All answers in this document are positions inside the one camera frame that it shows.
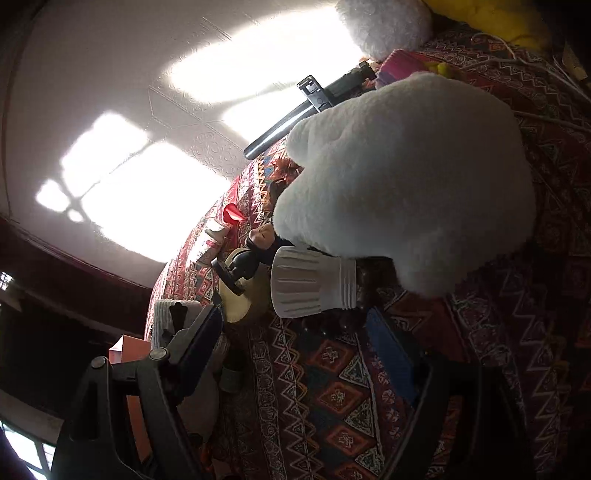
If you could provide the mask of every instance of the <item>metal screw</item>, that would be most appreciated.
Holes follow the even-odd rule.
[[[150,352],[152,360],[165,360],[168,358],[168,350],[164,347],[155,348]]]
[[[100,368],[107,363],[107,359],[104,356],[96,356],[90,362],[92,368]]]

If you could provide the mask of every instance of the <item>red patterned cloth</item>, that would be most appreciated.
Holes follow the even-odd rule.
[[[415,56],[457,67],[509,57],[503,44],[473,39],[474,33],[458,26]],[[555,72],[540,57],[517,53]],[[591,129],[580,99],[541,69],[484,64],[464,70],[463,80],[514,110]],[[516,118],[537,196],[532,240],[514,255],[484,265],[445,298],[424,300],[398,290],[381,294],[390,321],[412,331],[424,346],[459,361],[502,367],[526,422],[536,470],[543,475],[569,447],[573,453],[591,428],[591,135]],[[284,142],[250,163],[168,263],[152,305],[160,298],[209,302],[215,275],[188,260],[206,219],[220,219],[227,203],[236,203],[248,217],[228,239],[227,254],[270,216],[273,179],[289,183],[298,172]],[[390,388],[363,332],[323,340],[271,310],[255,325],[232,326],[228,335],[249,353],[250,366],[242,391],[220,399],[213,440],[217,458],[252,480],[379,475],[384,459],[398,447],[410,409]],[[452,399],[429,476],[444,471],[460,408]]]

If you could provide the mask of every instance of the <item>yellow plush toy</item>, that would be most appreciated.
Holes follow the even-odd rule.
[[[501,37],[508,43],[543,52],[550,30],[531,0],[424,0],[436,14]]]

